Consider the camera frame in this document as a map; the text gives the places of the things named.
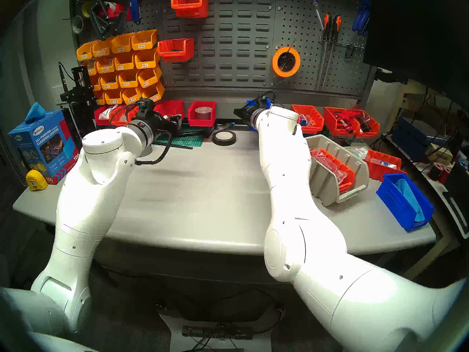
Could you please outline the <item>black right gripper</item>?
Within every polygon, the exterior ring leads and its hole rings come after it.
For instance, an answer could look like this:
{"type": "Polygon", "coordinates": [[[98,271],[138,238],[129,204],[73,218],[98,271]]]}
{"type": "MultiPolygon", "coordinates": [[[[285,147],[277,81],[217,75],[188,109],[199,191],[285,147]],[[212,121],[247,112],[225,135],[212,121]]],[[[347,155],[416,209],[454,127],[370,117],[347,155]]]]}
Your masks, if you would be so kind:
{"type": "Polygon", "coordinates": [[[241,109],[235,109],[234,115],[239,117],[250,128],[254,128],[252,116],[258,110],[258,105],[245,105],[241,109]]]}

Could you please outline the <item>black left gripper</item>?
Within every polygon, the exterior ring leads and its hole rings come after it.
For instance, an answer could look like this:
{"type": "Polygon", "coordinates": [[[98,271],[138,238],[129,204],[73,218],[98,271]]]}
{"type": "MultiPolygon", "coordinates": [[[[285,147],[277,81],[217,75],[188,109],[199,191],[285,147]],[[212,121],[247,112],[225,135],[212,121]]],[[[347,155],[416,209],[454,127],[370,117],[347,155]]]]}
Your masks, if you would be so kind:
{"type": "Polygon", "coordinates": [[[172,121],[166,119],[158,111],[153,112],[154,119],[156,121],[156,132],[167,132],[173,134],[173,132],[181,132],[182,130],[182,114],[172,115],[172,121]]]}

